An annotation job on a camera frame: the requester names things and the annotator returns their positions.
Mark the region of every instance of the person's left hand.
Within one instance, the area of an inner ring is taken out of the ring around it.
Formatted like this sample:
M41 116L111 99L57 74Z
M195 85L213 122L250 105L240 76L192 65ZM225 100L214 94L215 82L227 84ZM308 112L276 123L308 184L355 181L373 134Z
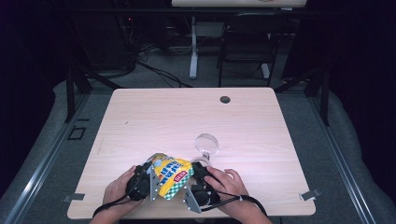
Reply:
M105 196L103 198L103 204L112 203L117 199L121 198L125 195L125 189L128 181L134 175L134 169L136 167L133 166L127 172L122 174L118 179L111 182L106 190ZM129 198L125 198L120 203L109 207L101 212L99 212L91 221L91 223L114 223L120 220L122 217L128 215L132 210L134 210L137 206L139 206L143 200L140 201L130 201Z

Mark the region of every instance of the wooden table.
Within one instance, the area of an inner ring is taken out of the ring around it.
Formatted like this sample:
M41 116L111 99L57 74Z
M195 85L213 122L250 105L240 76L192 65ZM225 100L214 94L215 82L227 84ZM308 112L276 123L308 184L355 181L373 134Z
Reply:
M224 104L221 96L231 102ZM192 160L201 153L195 138L210 133L219 141L214 167L235 169L249 194L269 216L309 216L316 208L299 194L309 191L274 91L269 88L116 90L92 146L70 218L91 218L106 186L152 154ZM149 198L126 218L227 217L218 209L189 211L182 189L172 200Z

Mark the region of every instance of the wrist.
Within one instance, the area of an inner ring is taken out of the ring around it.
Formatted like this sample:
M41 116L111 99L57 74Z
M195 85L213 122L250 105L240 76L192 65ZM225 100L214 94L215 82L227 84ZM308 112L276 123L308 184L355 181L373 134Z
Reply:
M243 224L269 224L272 223L268 217L254 203L248 203L244 206L246 209L245 216L239 220Z
M119 219L113 214L110 209L106 209L96 214L91 220L90 224L110 224L116 223Z

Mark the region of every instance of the black curtain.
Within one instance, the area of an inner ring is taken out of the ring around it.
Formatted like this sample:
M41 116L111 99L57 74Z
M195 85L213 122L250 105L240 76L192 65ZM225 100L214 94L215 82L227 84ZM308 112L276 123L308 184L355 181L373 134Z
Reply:
M308 9L345 10L349 16L302 20L283 77L317 68L333 52L331 91L355 127L375 183L396 202L396 16L390 6L390 0L308 1Z
M0 195L20 170L54 103L71 59L87 59L49 1L1 1Z

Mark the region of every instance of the metal bracket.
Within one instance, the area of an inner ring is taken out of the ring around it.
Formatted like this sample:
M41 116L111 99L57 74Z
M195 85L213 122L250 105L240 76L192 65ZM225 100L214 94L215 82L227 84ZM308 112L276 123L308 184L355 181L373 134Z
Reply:
M71 203L73 200L82 201L82 200L84 200L84 196L85 196L85 194L77 194L77 193L74 193L70 196L65 195L64 198L62 199L62 202Z
M187 205L187 207L190 211L201 214L202 210L201 210L200 206L198 205L198 202L195 200L190 187L184 186L184 189L186 190L186 193L184 195L183 203L185 203Z
M150 200L153 202L158 195L158 192L161 188L160 179L155 174L154 167L151 166L149 173L149 195Z
M300 194L300 199L307 201L307 200L315 200L319 195L320 191L318 189L310 190L304 194Z

